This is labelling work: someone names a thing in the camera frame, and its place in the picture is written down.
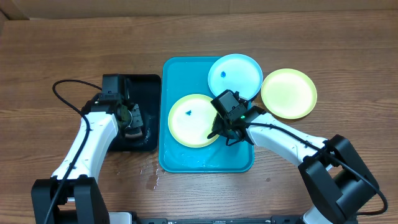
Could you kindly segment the light blue plate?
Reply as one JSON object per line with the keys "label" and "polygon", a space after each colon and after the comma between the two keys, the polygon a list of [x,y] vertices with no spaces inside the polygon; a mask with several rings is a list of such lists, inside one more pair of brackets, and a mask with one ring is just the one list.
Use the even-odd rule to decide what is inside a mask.
{"label": "light blue plate", "polygon": [[215,96],[231,90],[238,91],[241,98],[253,100],[261,89],[262,81],[259,64],[243,54],[229,54],[219,58],[208,73],[208,86]]}

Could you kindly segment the yellow plate with blue stain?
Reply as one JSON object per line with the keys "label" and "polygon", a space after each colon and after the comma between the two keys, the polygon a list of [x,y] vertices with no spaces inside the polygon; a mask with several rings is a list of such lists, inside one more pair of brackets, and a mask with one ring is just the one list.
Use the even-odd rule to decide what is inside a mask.
{"label": "yellow plate with blue stain", "polygon": [[261,87],[265,107],[284,119],[300,119],[317,103],[317,88],[306,74],[292,68],[281,68],[268,74]]}

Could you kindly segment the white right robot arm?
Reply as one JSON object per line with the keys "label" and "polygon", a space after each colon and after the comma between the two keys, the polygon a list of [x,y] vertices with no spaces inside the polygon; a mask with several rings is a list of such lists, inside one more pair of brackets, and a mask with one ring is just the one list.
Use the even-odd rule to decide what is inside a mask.
{"label": "white right robot arm", "polygon": [[264,147],[298,167],[313,206],[300,223],[356,223],[360,209],[379,190],[374,178],[348,139],[311,136],[275,119],[263,109],[244,105],[217,114],[211,136]]}

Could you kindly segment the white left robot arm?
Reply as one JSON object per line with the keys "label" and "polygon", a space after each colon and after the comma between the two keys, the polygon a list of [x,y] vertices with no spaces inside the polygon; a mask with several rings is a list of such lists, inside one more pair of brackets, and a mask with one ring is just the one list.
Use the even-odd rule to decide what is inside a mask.
{"label": "white left robot arm", "polygon": [[135,223],[132,212],[108,212],[98,187],[105,155],[124,128],[134,124],[126,93],[98,93],[80,110],[78,134],[61,165],[31,190],[37,223]]}

